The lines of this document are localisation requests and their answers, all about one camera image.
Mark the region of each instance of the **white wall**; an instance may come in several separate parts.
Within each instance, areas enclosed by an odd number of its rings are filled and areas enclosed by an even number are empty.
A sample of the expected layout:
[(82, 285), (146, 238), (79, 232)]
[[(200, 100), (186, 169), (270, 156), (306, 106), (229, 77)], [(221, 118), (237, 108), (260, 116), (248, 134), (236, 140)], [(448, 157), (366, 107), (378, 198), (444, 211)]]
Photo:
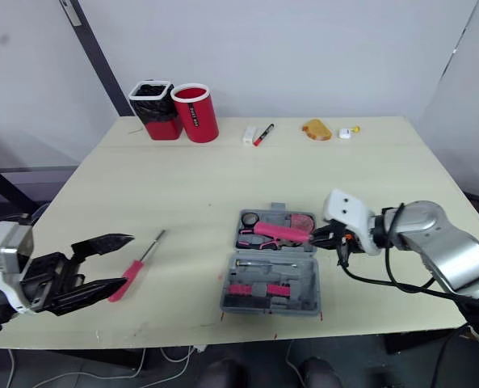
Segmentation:
[(117, 117), (56, 0), (0, 0), (0, 168), (78, 165)]
[(121, 88), (203, 82), (221, 116), (416, 121), (469, 0), (81, 0)]
[(462, 189), (479, 195), (479, 3), (418, 128)]

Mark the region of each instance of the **marker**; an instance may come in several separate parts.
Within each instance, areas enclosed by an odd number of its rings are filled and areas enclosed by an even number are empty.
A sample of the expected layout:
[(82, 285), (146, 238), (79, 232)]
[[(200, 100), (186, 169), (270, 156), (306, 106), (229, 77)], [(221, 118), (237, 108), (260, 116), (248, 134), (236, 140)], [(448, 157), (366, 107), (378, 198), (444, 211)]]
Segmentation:
[(257, 138), (257, 140), (254, 141), (254, 146), (258, 146), (259, 144), (261, 144), (261, 141), (263, 141), (264, 137), (266, 137), (266, 135), (275, 127), (275, 124), (271, 123), (270, 125), (268, 125), (268, 128), (266, 128), (264, 130), (264, 132), (261, 134), (261, 136), (259, 136)]

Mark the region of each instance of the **black trash bag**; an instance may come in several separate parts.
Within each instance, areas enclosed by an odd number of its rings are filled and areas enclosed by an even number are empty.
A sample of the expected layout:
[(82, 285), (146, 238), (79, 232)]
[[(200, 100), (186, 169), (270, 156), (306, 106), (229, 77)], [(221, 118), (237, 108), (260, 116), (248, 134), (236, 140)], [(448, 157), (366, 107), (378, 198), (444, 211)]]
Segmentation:
[[(142, 85), (135, 93), (135, 96), (154, 96), (160, 95), (165, 86), (162, 85)], [(167, 89), (167, 93), (162, 99), (157, 100), (130, 100), (135, 113), (141, 119), (142, 123), (148, 124), (151, 121), (165, 122), (174, 119), (178, 112), (171, 98), (173, 85)]]

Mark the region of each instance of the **tool kit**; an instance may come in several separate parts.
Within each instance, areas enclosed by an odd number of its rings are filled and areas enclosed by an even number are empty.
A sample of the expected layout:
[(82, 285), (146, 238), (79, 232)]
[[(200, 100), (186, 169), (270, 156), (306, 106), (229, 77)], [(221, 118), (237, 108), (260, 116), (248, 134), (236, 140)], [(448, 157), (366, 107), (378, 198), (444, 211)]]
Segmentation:
[(316, 315), (320, 312), (317, 248), (309, 244), (316, 220), (311, 213), (241, 211), (235, 247), (223, 285), (227, 313)]

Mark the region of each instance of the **red pen holder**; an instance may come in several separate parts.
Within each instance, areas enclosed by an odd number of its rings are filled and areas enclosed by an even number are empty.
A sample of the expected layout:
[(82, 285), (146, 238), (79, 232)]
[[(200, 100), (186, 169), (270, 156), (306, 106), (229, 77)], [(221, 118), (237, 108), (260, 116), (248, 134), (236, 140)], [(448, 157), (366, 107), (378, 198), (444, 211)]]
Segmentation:
[(175, 87), (171, 97), (189, 139), (206, 143), (217, 137), (219, 130), (208, 86), (186, 83)]

